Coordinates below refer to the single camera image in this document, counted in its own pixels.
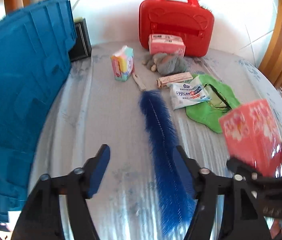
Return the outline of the pink white tissue pack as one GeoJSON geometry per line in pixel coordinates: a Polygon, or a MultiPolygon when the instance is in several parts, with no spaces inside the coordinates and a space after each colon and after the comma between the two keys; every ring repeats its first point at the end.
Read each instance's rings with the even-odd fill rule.
{"type": "Polygon", "coordinates": [[[219,118],[229,155],[273,177],[282,164],[281,136],[266,99],[255,100],[219,118]]]}

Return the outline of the pastel tissue pack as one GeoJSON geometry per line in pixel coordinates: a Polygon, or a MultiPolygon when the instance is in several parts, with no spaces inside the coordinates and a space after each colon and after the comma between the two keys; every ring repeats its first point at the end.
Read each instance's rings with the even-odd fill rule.
{"type": "Polygon", "coordinates": [[[133,48],[124,45],[111,57],[114,78],[117,81],[127,81],[134,72],[134,51],[133,48]]]}

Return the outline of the blue plastic crate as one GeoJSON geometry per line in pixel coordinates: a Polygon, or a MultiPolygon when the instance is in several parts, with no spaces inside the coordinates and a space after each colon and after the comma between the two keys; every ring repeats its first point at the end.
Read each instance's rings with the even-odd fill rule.
{"type": "Polygon", "coordinates": [[[71,68],[69,0],[42,0],[0,21],[0,230],[27,199],[46,116],[71,68]]]}

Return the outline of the wet wipes packet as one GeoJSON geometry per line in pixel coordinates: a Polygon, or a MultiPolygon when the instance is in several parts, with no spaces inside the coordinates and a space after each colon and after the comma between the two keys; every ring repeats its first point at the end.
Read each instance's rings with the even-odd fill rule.
{"type": "Polygon", "coordinates": [[[207,102],[211,99],[198,76],[189,83],[168,83],[168,87],[173,110],[207,102]]]}

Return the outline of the green fleece hat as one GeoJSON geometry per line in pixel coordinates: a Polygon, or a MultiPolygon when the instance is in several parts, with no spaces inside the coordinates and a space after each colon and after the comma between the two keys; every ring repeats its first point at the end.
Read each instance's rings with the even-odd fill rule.
{"type": "Polygon", "coordinates": [[[219,118],[241,105],[231,87],[208,74],[193,74],[210,96],[209,101],[185,107],[187,117],[221,134],[219,118]]]}

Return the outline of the black box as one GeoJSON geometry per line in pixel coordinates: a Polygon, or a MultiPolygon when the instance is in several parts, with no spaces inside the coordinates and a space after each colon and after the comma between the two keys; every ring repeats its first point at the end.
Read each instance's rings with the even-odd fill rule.
{"type": "Polygon", "coordinates": [[[71,62],[91,57],[92,47],[85,18],[74,22],[77,34],[76,43],[69,51],[71,62]]]}

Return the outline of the beige paper tube pack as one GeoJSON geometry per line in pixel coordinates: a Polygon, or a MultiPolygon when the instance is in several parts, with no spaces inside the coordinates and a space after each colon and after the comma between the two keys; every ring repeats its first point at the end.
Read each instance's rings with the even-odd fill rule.
{"type": "Polygon", "coordinates": [[[193,76],[189,72],[163,76],[157,79],[157,86],[162,89],[167,86],[168,83],[189,83],[193,80],[193,76]]]}

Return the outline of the grey furry slipper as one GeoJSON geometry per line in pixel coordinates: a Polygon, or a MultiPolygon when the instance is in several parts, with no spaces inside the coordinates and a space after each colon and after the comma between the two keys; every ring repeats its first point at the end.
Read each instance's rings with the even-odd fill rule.
{"type": "Polygon", "coordinates": [[[189,63],[184,57],[167,53],[146,55],[142,64],[150,71],[158,72],[161,76],[185,73],[189,68],[189,63]]]}

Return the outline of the blue fluffy duster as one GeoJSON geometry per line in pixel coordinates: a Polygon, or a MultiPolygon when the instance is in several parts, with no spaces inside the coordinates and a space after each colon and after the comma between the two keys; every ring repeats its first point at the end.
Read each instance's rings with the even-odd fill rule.
{"type": "Polygon", "coordinates": [[[168,236],[190,223],[195,202],[186,193],[174,162],[179,139],[161,91],[144,89],[139,105],[151,145],[162,234],[168,236]]]}

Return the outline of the red hard carry case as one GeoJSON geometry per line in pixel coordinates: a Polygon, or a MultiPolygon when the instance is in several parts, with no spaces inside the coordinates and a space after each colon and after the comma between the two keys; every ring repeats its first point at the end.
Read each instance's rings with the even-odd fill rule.
{"type": "Polygon", "coordinates": [[[166,34],[183,40],[186,56],[207,54],[214,16],[198,0],[144,0],[138,21],[139,41],[145,49],[149,49],[150,35],[166,34]]]}

